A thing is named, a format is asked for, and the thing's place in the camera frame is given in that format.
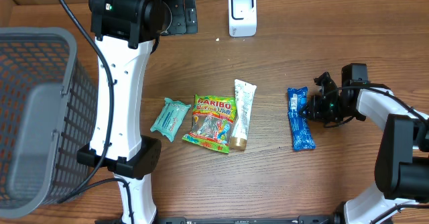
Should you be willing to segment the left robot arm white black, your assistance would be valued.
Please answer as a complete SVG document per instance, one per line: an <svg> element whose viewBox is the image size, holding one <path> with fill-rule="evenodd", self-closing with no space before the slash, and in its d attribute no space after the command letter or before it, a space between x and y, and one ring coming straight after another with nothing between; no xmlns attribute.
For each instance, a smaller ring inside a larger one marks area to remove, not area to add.
<svg viewBox="0 0 429 224"><path fill-rule="evenodd" d="M120 223L155 223L151 173L161 141L140 132L145 68L162 35L198 30L195 0L88 0L99 61L95 130L78 163L107 168L118 183Z"/></svg>

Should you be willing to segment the blue snack wrapper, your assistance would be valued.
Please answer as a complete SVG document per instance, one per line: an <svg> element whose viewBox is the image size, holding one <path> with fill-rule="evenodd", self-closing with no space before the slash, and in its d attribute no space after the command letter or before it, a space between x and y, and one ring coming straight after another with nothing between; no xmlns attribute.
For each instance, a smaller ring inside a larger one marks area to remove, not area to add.
<svg viewBox="0 0 429 224"><path fill-rule="evenodd" d="M292 133L292 147L295 152L316 148L307 119L300 114L300 110L307 102L307 93L308 87L288 88L288 119Z"/></svg>

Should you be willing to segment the white tube with gold cap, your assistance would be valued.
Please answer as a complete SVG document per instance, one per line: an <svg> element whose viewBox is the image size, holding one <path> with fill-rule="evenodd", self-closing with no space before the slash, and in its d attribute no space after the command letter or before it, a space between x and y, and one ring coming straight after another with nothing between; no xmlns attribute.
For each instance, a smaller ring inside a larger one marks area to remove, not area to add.
<svg viewBox="0 0 429 224"><path fill-rule="evenodd" d="M230 138L230 148L245 150L248 140L251 110L256 86L248 82L235 79L235 103L237 116Z"/></svg>

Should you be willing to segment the teal wet wipes pack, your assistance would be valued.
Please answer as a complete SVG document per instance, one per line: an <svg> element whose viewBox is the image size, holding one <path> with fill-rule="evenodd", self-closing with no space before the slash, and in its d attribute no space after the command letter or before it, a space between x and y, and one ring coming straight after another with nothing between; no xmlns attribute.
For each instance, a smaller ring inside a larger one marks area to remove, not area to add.
<svg viewBox="0 0 429 224"><path fill-rule="evenodd" d="M170 142L173 142L191 105L184 104L181 101L173 101L170 98L165 98L164 101L165 105L154 124L150 127L150 131L158 131L167 137Z"/></svg>

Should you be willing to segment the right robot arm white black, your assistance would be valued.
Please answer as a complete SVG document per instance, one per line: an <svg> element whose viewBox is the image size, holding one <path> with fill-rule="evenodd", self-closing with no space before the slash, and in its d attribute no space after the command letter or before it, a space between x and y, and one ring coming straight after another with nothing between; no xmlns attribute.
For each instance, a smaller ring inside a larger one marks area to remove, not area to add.
<svg viewBox="0 0 429 224"><path fill-rule="evenodd" d="M341 70L337 86L328 72L314 79L320 90L299 114L325 128L356 119L372 120L383 132L374 168L375 182L359 196L341 203L330 215L303 216L300 223L391 223L403 209L428 208L428 115L368 78L366 64Z"/></svg>

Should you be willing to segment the Haribo gummy candy bag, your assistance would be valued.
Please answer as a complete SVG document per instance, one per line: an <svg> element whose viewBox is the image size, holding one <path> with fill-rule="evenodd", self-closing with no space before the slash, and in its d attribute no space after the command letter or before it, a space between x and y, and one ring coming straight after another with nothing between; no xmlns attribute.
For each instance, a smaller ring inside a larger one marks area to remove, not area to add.
<svg viewBox="0 0 429 224"><path fill-rule="evenodd" d="M234 97L195 95L191 129L182 139L185 142L228 154L236 114Z"/></svg>

